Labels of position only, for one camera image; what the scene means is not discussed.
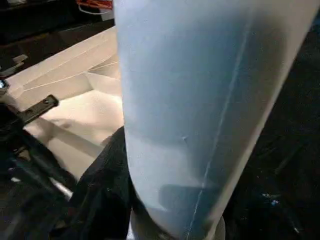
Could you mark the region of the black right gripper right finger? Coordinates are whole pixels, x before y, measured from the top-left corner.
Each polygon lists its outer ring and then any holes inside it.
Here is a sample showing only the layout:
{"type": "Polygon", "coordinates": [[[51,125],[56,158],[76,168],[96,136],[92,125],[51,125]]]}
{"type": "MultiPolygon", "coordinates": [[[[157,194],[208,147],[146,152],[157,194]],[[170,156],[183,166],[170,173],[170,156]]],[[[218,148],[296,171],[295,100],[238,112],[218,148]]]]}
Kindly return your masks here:
{"type": "Polygon", "coordinates": [[[319,159],[291,159],[276,168],[248,161],[223,214],[226,239],[320,238],[319,159]]]}

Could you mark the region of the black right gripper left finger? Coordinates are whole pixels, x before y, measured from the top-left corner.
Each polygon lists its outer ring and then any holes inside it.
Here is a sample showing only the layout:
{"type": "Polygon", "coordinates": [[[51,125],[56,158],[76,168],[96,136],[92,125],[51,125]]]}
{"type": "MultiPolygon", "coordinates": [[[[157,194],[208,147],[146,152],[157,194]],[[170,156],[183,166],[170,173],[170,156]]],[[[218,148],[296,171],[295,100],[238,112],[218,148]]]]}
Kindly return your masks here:
{"type": "Polygon", "coordinates": [[[49,238],[125,240],[134,197],[125,129],[120,127],[81,176],[49,238]]]}

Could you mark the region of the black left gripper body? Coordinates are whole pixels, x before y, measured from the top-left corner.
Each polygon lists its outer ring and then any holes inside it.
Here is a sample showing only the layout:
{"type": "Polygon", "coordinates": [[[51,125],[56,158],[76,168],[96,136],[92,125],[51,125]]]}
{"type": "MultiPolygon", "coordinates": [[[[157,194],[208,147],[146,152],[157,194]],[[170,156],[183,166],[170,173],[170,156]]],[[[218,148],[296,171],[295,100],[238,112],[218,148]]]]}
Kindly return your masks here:
{"type": "Polygon", "coordinates": [[[52,94],[20,111],[7,101],[9,83],[0,81],[0,175],[35,184],[48,193],[69,200],[75,178],[64,170],[54,154],[25,127],[57,107],[52,94]]]}

